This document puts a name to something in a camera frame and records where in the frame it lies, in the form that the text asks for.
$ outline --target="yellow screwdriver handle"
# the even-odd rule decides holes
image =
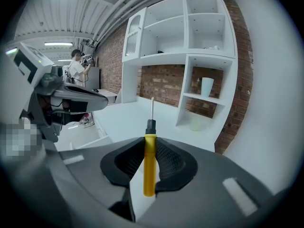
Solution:
[[[156,184],[156,134],[145,134],[143,160],[143,194],[147,197],[155,195]]]

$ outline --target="white wall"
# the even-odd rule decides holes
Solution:
[[[277,193],[303,161],[301,38],[277,0],[236,2],[251,38],[254,77],[245,119],[225,155]]]

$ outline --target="white cabinet door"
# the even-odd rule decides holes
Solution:
[[[144,8],[129,18],[123,45],[123,62],[139,58],[146,10]]]

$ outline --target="floor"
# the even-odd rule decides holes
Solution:
[[[55,146],[58,151],[66,151],[71,150],[71,145],[74,148],[78,148],[97,139],[99,139],[99,135],[95,125],[83,128],[77,122],[71,122],[62,126],[58,142],[55,143]]]

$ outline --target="white table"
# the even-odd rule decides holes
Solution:
[[[95,122],[115,142],[143,137],[150,118],[151,101],[138,97],[136,102],[113,104],[93,112]],[[187,143],[214,152],[214,143],[203,132],[194,132],[188,126],[175,126],[177,107],[154,102],[154,120],[158,137]]]
[[[98,92],[108,98],[108,100],[109,100],[108,105],[115,103],[117,94],[115,94],[111,91],[108,91],[106,89],[98,89]]]

